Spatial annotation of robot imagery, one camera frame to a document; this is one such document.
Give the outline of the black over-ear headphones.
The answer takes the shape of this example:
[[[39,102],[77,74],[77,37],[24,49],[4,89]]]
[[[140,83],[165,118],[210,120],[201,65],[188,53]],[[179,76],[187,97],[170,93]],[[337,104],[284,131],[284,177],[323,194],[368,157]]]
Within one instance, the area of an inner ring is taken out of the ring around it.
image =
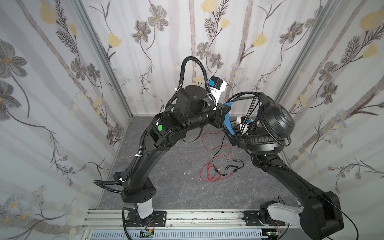
[[[273,155],[291,145],[291,133],[295,122],[290,113],[272,98],[261,92],[240,92],[225,103],[252,100],[245,117],[240,120],[237,131],[232,127],[229,114],[226,114],[223,132],[232,146],[251,152],[254,155]]]

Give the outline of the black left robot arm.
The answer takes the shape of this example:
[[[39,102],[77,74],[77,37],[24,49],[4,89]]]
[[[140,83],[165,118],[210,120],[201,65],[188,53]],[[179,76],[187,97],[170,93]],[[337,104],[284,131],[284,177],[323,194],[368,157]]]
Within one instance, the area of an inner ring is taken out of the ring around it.
[[[149,178],[160,158],[187,132],[210,124],[223,126],[230,107],[215,104],[202,87],[189,85],[176,93],[175,100],[162,113],[155,115],[139,141],[139,152],[123,172],[114,173],[114,180],[123,187],[123,202],[132,203],[143,221],[154,216],[152,198],[156,189]]]

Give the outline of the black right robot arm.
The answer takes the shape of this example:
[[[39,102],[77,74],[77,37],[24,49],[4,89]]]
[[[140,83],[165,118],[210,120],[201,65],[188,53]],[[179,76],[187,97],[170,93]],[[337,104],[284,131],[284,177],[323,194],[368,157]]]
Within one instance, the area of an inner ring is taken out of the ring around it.
[[[269,225],[276,221],[300,227],[312,240],[322,240],[344,228],[340,200],[324,192],[290,169],[278,155],[251,154],[255,167],[276,178],[300,202],[299,207],[269,201],[260,205],[259,219]]]

